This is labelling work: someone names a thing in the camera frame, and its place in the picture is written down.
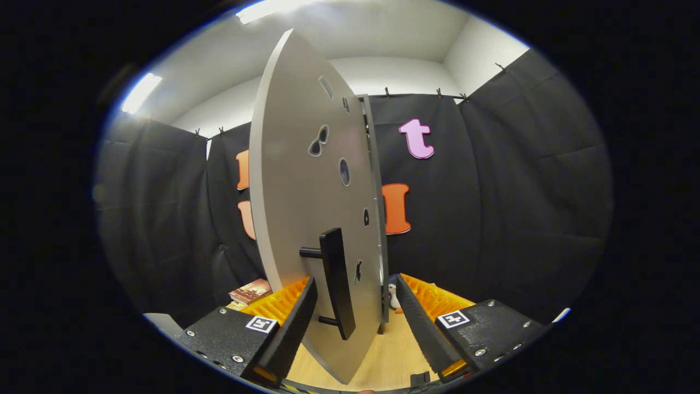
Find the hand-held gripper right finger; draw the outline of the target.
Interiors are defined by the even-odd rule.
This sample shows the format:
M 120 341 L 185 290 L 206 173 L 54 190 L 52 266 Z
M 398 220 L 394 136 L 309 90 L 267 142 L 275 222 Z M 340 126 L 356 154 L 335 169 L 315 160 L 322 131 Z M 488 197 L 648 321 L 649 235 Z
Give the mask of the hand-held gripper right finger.
M 395 285 L 413 338 L 442 383 L 497 368 L 548 329 L 496 299 L 472 302 L 406 274 Z

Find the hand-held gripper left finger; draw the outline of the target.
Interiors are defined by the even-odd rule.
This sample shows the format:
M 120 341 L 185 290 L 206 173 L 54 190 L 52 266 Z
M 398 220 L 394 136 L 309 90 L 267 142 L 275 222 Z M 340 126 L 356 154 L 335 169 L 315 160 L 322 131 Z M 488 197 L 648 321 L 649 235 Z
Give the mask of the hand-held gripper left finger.
M 279 387 L 312 321 L 318 290 L 306 277 L 250 305 L 220 308 L 173 334 L 200 361 L 237 379 Z

